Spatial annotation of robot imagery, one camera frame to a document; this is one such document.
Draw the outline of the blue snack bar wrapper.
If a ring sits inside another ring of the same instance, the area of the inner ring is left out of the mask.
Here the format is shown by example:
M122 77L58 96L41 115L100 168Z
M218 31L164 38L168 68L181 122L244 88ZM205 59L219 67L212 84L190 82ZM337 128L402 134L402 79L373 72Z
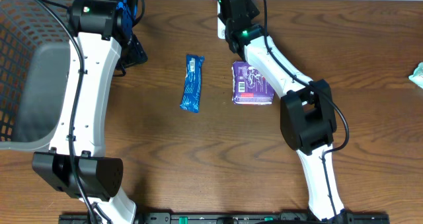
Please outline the blue snack bar wrapper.
M180 108L189 112L198 113L202 87L202 65L204 56L186 56L186 76L184 81L184 93Z

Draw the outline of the red purple snack packet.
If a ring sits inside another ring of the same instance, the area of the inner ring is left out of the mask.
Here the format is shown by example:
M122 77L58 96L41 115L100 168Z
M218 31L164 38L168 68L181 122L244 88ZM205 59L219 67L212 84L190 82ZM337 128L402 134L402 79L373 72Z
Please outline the red purple snack packet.
M264 76L247 62L236 61L232 65L234 104L270 105L274 89Z

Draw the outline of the mint green snack packet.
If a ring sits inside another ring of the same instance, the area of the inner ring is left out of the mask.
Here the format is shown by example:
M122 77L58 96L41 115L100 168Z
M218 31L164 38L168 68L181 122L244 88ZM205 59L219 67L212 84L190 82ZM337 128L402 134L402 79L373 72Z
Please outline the mint green snack packet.
M423 63L420 62L417 65L417 68L413 71L412 75L408 76L408 79L412 81L415 85L423 88Z

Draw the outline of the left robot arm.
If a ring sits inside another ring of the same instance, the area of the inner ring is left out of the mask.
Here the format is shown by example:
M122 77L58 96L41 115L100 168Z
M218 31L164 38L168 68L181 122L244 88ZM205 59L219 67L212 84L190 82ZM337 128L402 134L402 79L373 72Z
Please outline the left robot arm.
M61 223L133 223L137 206L122 188L123 162L105 155L104 122L116 69L145 63L133 32L143 0L74 0L65 30L70 65L58 126L46 152L36 152L33 170L53 189L81 200L85 216Z

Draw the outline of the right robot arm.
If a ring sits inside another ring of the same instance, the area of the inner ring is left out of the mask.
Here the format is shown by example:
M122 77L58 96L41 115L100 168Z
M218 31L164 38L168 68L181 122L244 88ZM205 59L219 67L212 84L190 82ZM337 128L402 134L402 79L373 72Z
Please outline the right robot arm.
M347 121L332 100L329 84L314 81L298 70L268 33L268 24L254 23L254 0L216 0L229 49L257 69L280 97L280 130L301 161L309 210L319 221L340 221L344 205L338 194L332 154L336 118Z

